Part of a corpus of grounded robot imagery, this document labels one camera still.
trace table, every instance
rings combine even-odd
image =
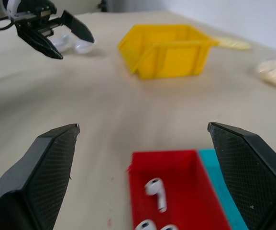
[[[208,122],[255,132],[276,151],[276,88],[254,72],[276,51],[258,44],[251,51],[215,47],[200,76],[140,81],[116,48],[134,24],[190,23],[210,35],[228,34],[170,12],[78,18],[97,45],[64,60],[36,52],[15,28],[0,32],[0,177],[38,135],[80,124],[56,230],[132,229],[126,175],[132,152],[213,148]]]

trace earbud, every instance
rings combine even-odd
[[[178,230],[178,228],[175,225],[170,224],[170,225],[166,225],[161,230]]]
[[[62,53],[70,49],[72,46],[71,36],[69,34],[64,34],[61,39],[53,38],[51,42],[57,48],[57,50]]]
[[[78,39],[74,44],[74,49],[79,54],[86,54],[92,50],[92,45],[92,42]]]
[[[166,211],[166,192],[163,182],[160,178],[154,178],[150,180],[145,186],[145,192],[149,196],[157,195],[159,212]]]
[[[146,219],[142,221],[136,228],[135,230],[157,230],[155,223],[150,220]]]

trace yellow plastic container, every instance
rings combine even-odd
[[[198,75],[218,44],[190,25],[135,25],[118,48],[130,71],[146,80]]]

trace red tray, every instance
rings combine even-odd
[[[175,224],[179,230],[231,230],[195,150],[135,152],[128,169],[133,228],[151,219],[160,230]],[[157,196],[147,196],[144,186],[162,179],[167,211],[159,213]]]

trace teal container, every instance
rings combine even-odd
[[[219,160],[214,149],[200,150],[199,154],[207,169],[216,193],[224,208],[225,214],[233,230],[248,230],[242,216],[230,195],[220,169]]]

